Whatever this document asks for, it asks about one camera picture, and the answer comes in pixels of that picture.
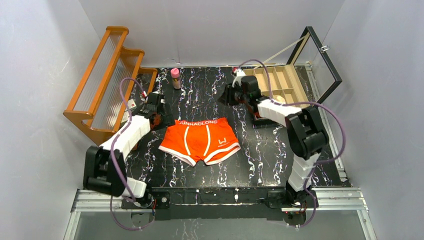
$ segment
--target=black frame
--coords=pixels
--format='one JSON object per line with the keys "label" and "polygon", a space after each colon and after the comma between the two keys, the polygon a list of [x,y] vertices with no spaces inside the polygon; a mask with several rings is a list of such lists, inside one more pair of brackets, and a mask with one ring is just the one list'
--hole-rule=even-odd
{"label": "black frame", "polygon": [[323,44],[321,43],[320,39],[318,38],[317,34],[315,33],[315,30],[311,26],[305,27],[305,29],[302,32],[302,35],[299,39],[305,37],[302,41],[299,41],[296,46],[294,47],[293,52],[291,53],[290,57],[288,58],[287,65],[294,65],[296,60],[298,59],[300,53],[302,52],[303,48],[306,45],[306,42],[309,40],[309,38],[312,38],[312,41],[315,43],[316,48],[318,49],[318,52],[321,54],[322,59],[324,59],[325,64],[327,65],[327,68],[330,70],[332,77],[334,78],[334,82],[332,85],[322,94],[322,96],[316,101],[319,104],[322,104],[328,96],[340,85],[342,82],[342,78],[340,77],[339,73],[337,72],[336,68],[333,65],[333,62],[330,60],[329,55],[326,52],[321,52],[320,48],[323,47]]}

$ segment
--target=pink bottle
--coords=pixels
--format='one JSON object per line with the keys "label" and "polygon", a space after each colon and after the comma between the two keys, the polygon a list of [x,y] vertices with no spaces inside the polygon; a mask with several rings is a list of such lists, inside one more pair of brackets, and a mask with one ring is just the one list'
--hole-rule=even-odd
{"label": "pink bottle", "polygon": [[172,85],[174,89],[181,89],[180,70],[173,68],[171,70]]}

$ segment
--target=wooden drawer organizer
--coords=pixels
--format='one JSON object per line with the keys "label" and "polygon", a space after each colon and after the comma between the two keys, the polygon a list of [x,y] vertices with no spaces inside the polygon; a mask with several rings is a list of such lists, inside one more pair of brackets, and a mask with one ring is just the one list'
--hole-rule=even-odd
{"label": "wooden drawer organizer", "polygon": [[[288,104],[308,101],[299,76],[296,73],[295,66],[290,64],[285,66],[267,67],[266,69],[269,73],[274,99],[276,99],[277,96],[281,96]],[[263,67],[256,69],[245,69],[244,73],[248,76],[256,77],[262,95],[270,95],[267,73]],[[300,105],[301,108],[307,106],[307,104]]]}
{"label": "wooden drawer organizer", "polygon": [[[95,144],[100,145],[120,128],[125,106],[119,93],[123,78],[135,79],[137,74],[151,75],[150,85],[144,90],[152,91],[156,79],[155,68],[140,67],[145,52],[125,48],[129,33],[124,26],[108,26],[88,67],[79,82],[69,105],[63,112],[79,130]],[[130,98],[133,81],[123,85],[125,98]]]}

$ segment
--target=white logo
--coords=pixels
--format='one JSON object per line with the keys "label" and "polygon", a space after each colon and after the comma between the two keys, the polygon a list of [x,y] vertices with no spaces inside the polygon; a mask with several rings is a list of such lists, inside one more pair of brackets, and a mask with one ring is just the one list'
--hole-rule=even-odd
{"label": "white logo", "polygon": [[202,126],[202,125],[208,125],[208,124],[217,124],[217,120],[206,120],[206,121],[197,121],[197,122],[188,122],[188,121],[180,121],[180,125],[187,125],[187,126]]}
{"label": "white logo", "polygon": [[227,142],[227,139],[226,139],[225,137],[224,137],[224,140],[223,140],[223,141],[221,141],[221,140],[219,140],[219,139],[218,139],[218,143],[219,143],[219,144],[224,144],[224,143],[226,143],[226,142]]}

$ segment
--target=white arm segment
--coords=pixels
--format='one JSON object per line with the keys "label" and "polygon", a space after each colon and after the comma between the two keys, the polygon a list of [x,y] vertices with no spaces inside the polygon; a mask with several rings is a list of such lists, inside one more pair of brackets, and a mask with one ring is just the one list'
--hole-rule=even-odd
{"label": "white arm segment", "polygon": [[271,102],[270,99],[261,101],[257,105],[257,111],[261,118],[270,119],[276,123],[286,126],[285,117],[302,111],[302,108],[295,106],[279,106]]}
{"label": "white arm segment", "polygon": [[[270,119],[284,127],[286,127],[285,117],[290,114],[296,114],[301,110],[302,109],[300,107],[276,105],[269,99],[264,100],[257,105],[257,111],[261,118]],[[293,168],[291,170],[290,177],[288,178],[288,183],[296,192],[304,189],[304,183],[319,157],[320,153],[315,153],[308,160],[305,160],[296,154],[294,155]],[[308,188],[310,185],[311,178],[307,181],[306,187]]]}
{"label": "white arm segment", "polygon": [[[123,128],[130,124],[128,121],[125,123]],[[120,134],[121,131],[118,131],[113,135],[109,140],[105,141],[100,147],[103,147],[104,150],[112,149],[112,141]],[[118,140],[115,142],[114,148],[118,149],[125,160],[134,148],[137,142],[142,139],[144,135],[150,132],[150,121],[143,116],[133,116],[131,124],[129,127],[119,136]],[[146,192],[146,183],[143,181],[136,180],[131,177],[126,178],[126,183],[131,188],[132,193],[136,198],[142,198]],[[125,189],[122,193],[122,196],[130,197],[130,193]]]}
{"label": "white arm segment", "polygon": [[[122,128],[125,128],[130,121],[125,123]],[[103,147],[104,150],[111,150],[112,141],[116,138],[118,134],[120,134],[120,130],[115,133],[109,140],[105,141],[100,147]],[[114,148],[118,149],[125,160],[130,153],[130,151],[134,148],[144,135],[150,132],[150,121],[146,119],[144,116],[135,115],[132,117],[131,124],[129,127],[119,136],[118,141],[115,142]]]}

